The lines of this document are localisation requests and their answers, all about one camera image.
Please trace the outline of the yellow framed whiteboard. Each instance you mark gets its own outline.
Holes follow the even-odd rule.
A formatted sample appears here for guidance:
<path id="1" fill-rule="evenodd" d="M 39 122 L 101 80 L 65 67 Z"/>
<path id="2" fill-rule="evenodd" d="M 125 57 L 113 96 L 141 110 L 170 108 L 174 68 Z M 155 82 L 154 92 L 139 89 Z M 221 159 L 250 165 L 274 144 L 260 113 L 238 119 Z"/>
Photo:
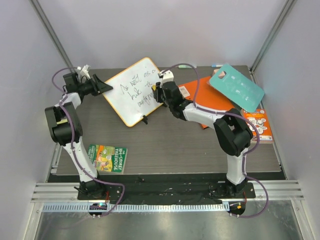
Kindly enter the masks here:
<path id="1" fill-rule="evenodd" d="M 144 57 L 105 81 L 113 89 L 103 96 L 127 127 L 133 127 L 161 106 L 152 91 L 159 72 L 153 61 Z"/>

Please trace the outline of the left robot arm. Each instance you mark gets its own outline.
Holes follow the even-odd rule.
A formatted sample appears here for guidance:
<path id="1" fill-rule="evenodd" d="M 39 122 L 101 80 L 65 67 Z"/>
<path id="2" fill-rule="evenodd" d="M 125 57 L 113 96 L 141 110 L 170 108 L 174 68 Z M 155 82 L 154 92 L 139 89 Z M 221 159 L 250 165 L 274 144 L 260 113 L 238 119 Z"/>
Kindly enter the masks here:
<path id="1" fill-rule="evenodd" d="M 111 91 L 112 86 L 93 74 L 86 76 L 84 82 L 78 73 L 72 72 L 63 76 L 65 86 L 58 104 L 47 107 L 45 117 L 52 140 L 63 147 L 69 154 L 79 175 L 79 193 L 97 200 L 107 192 L 105 184 L 93 166 L 83 143 L 83 128 L 76 109 L 87 95 L 99 96 Z"/>

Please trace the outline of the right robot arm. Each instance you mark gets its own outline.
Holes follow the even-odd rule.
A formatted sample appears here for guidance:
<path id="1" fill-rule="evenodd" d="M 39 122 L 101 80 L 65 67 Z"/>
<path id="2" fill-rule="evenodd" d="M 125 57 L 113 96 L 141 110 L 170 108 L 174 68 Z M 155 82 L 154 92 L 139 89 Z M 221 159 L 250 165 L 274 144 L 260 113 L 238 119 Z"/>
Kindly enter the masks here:
<path id="1" fill-rule="evenodd" d="M 156 102 L 165 104 L 177 119 L 214 129 L 218 143 L 227 156 L 226 193 L 233 198 L 242 194 L 248 182 L 246 154 L 253 133 L 240 112 L 232 108 L 219 114 L 216 110 L 195 106 L 193 101 L 183 97 L 173 81 L 163 84 L 157 82 L 151 89 Z"/>

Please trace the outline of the black whiteboard clip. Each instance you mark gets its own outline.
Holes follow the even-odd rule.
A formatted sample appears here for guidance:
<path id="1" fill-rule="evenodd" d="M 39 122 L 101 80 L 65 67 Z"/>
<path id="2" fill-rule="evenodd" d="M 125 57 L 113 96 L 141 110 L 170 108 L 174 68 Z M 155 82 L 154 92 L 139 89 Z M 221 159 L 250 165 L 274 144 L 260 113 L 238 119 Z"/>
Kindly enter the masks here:
<path id="1" fill-rule="evenodd" d="M 142 122 L 148 124 L 148 118 L 145 115 L 142 116 Z"/>

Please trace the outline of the green eraser block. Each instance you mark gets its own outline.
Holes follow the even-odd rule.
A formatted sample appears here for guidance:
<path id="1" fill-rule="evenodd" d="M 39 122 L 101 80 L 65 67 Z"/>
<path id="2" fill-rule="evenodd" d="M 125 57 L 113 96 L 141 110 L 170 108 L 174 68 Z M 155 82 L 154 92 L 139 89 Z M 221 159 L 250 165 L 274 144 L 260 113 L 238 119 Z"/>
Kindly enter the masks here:
<path id="1" fill-rule="evenodd" d="M 197 68 L 196 65 L 191 65 L 191 64 L 180 64 L 178 66 L 179 69 L 193 69 L 193 68 Z"/>

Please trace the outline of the pale yellow mug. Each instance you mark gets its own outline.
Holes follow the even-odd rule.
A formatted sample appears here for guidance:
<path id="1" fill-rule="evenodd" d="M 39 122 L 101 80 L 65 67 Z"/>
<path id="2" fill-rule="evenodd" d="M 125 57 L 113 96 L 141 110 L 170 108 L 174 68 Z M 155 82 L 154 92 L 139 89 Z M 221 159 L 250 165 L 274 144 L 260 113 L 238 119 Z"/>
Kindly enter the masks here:
<path id="1" fill-rule="evenodd" d="M 56 124 L 61 125 L 61 124 L 67 123 L 67 122 L 68 122 L 67 119 L 62 119 L 62 120 L 58 121 Z"/>

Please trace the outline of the blue marker pen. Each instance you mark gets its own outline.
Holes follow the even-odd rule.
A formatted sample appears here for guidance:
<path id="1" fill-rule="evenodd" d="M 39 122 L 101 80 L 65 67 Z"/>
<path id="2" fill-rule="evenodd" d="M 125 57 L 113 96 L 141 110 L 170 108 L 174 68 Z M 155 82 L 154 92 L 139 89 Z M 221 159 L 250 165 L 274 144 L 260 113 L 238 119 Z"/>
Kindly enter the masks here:
<path id="1" fill-rule="evenodd" d="M 223 64 L 213 64 L 213 65 L 211 65 L 212 68 L 220 68 L 222 66 L 223 66 Z"/>

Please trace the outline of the green treehouse book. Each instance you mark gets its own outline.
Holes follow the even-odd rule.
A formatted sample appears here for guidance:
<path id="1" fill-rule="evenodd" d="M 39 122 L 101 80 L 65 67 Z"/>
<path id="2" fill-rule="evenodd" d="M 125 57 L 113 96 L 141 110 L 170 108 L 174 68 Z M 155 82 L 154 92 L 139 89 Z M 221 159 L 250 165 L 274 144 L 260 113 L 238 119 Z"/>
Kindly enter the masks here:
<path id="1" fill-rule="evenodd" d="M 92 165 L 98 171 L 109 174 L 124 173 L 128 155 L 127 148 L 91 144 L 87 154 Z"/>

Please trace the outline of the teal plastic board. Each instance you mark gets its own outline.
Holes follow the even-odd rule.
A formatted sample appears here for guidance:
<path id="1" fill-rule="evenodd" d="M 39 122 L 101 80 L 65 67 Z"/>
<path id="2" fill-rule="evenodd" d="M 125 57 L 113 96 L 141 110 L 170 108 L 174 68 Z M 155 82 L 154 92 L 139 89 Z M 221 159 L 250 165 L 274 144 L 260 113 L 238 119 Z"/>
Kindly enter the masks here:
<path id="1" fill-rule="evenodd" d="M 229 64 L 219 68 L 209 85 L 249 113 L 256 111 L 265 95 L 261 87 Z"/>

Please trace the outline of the orange paperback book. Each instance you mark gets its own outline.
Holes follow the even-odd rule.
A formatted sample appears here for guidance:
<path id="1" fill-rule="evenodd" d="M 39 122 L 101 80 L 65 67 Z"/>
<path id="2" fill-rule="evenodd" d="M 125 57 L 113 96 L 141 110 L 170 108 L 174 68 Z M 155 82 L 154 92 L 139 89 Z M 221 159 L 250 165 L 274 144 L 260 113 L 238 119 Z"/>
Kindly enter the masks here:
<path id="1" fill-rule="evenodd" d="M 261 144 L 271 144 L 274 141 L 267 112 L 263 108 L 257 108 L 254 112 L 241 110 L 243 117 L 248 119 L 256 128 Z"/>

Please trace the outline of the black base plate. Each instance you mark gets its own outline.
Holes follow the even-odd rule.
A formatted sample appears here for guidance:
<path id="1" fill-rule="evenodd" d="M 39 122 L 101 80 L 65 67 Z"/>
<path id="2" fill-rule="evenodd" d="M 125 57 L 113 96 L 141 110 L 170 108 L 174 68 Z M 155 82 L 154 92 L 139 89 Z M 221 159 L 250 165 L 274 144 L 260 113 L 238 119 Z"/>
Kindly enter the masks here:
<path id="1" fill-rule="evenodd" d="M 121 205 L 204 205 L 222 200 L 254 199 L 251 182 L 235 191 L 223 173 L 102 175 L 103 185 L 95 191 L 76 188 L 78 200 L 109 200 Z"/>

